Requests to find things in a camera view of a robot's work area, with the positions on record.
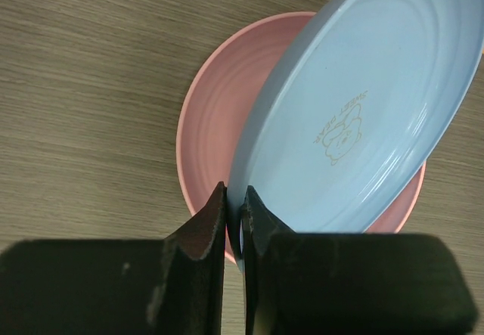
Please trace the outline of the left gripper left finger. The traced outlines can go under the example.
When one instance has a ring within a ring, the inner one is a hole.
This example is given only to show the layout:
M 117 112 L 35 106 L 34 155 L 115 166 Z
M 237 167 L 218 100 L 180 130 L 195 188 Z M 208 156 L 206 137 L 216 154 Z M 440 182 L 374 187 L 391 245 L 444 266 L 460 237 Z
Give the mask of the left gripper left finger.
M 3 334 L 218 334 L 226 189 L 163 239 L 18 241 L 1 254 Z

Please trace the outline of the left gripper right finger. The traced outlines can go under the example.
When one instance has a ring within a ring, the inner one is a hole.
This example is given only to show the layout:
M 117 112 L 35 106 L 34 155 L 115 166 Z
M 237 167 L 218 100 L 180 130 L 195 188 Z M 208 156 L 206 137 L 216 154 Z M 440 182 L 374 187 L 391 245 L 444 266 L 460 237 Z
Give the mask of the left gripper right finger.
M 241 214 L 248 334 L 469 334 L 477 307 L 428 234 L 296 233 L 248 188 Z

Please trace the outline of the pink plate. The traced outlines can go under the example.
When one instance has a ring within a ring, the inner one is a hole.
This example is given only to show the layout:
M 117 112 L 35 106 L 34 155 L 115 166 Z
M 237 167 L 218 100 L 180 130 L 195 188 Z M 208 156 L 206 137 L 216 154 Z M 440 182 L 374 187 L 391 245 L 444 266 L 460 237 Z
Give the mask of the pink plate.
M 228 180 L 238 140 L 269 74 L 316 15 L 291 12 L 259 20 L 235 33 L 206 60 L 188 90 L 178 121 L 176 162 L 192 214 L 206 204 L 215 186 Z M 425 162 L 402 192 L 364 232 L 393 234 L 402 229 L 417 202 Z M 227 256 L 236 265 L 226 225 Z

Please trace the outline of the blue plate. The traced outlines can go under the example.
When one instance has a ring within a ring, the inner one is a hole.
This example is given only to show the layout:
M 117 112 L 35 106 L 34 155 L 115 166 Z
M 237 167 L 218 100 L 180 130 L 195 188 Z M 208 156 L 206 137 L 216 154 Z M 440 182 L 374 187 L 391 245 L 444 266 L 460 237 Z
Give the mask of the blue plate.
M 366 231 L 445 133 L 482 47 L 483 0 L 330 0 L 269 74 L 238 140 L 236 263 L 248 187 L 296 232 Z

